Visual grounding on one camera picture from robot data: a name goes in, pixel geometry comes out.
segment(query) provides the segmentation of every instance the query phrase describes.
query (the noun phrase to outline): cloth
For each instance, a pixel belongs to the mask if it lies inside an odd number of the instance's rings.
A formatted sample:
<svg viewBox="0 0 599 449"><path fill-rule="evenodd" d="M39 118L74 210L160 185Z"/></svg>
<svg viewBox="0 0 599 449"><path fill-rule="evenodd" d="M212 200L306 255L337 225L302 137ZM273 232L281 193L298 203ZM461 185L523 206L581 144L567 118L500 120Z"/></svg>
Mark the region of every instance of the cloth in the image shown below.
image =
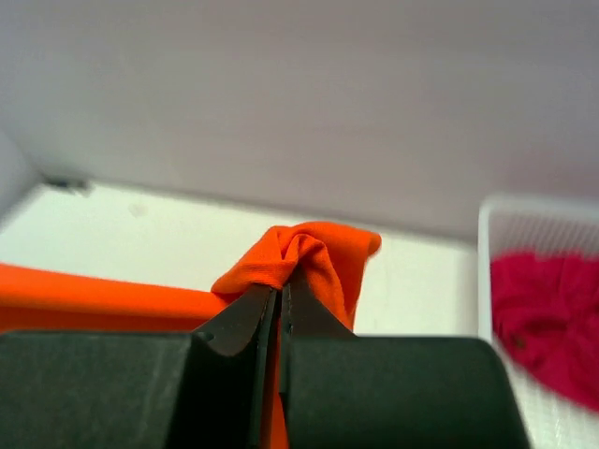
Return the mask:
<svg viewBox="0 0 599 449"><path fill-rule="evenodd" d="M192 330L253 283L281 289L297 265L305 270L316 297L351 328L366 261L380 245L379 235L341 224L275 226L214 283L210 292L0 264L0 332L32 328ZM270 447L286 448L278 395L271 428Z"/></svg>
<svg viewBox="0 0 599 449"><path fill-rule="evenodd" d="M511 253L490 270L505 350L541 384L599 412L599 258Z"/></svg>

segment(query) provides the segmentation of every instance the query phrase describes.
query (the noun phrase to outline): wall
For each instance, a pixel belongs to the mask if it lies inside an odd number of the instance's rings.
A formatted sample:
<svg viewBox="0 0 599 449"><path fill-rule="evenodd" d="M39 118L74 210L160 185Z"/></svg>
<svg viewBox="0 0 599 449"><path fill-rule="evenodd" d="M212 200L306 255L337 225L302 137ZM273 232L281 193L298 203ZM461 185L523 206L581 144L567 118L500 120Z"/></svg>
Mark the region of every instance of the wall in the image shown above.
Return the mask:
<svg viewBox="0 0 599 449"><path fill-rule="evenodd" d="M0 130L0 217L37 181L37 172Z"/></svg>
<svg viewBox="0 0 599 449"><path fill-rule="evenodd" d="M475 234L599 196L597 0L20 0L0 123L45 171Z"/></svg>

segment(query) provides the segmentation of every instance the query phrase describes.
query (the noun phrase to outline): plastic basket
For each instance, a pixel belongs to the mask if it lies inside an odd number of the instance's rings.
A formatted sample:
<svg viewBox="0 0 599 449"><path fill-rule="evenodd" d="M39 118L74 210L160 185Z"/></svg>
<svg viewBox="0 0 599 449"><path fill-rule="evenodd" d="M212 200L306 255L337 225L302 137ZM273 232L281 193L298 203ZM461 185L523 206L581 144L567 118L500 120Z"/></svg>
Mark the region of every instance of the plastic basket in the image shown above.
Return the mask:
<svg viewBox="0 0 599 449"><path fill-rule="evenodd" d="M599 205L496 196L483 203L478 222L478 335L493 343L504 360L533 447L596 449L599 414L547 390L514 365L492 337L490 261L513 250L551 254L577 251L599 256Z"/></svg>

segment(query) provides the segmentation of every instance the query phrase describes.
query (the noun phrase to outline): pink cloth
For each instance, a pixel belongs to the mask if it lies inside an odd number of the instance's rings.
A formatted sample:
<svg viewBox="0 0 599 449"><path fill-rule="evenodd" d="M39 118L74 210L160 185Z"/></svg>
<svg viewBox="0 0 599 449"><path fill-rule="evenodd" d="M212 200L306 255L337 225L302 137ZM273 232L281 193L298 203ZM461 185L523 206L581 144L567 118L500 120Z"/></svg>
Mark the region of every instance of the pink cloth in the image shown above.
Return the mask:
<svg viewBox="0 0 599 449"><path fill-rule="evenodd" d="M599 258L511 253L490 270L505 350L540 383L599 412Z"/></svg>

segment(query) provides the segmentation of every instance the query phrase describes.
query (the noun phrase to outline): folded orange cloth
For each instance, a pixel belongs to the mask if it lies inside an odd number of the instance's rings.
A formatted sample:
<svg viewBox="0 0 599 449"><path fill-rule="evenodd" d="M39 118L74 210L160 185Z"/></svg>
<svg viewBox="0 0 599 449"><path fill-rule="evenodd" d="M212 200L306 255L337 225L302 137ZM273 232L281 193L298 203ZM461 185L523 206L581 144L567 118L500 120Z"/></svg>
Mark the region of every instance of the folded orange cloth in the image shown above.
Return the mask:
<svg viewBox="0 0 599 449"><path fill-rule="evenodd" d="M210 292L18 268L0 264L0 332L10 329L191 330L251 284L281 289L297 265L314 294L352 327L369 256L379 235L333 223L275 226L218 279ZM287 447L275 399L270 447Z"/></svg>

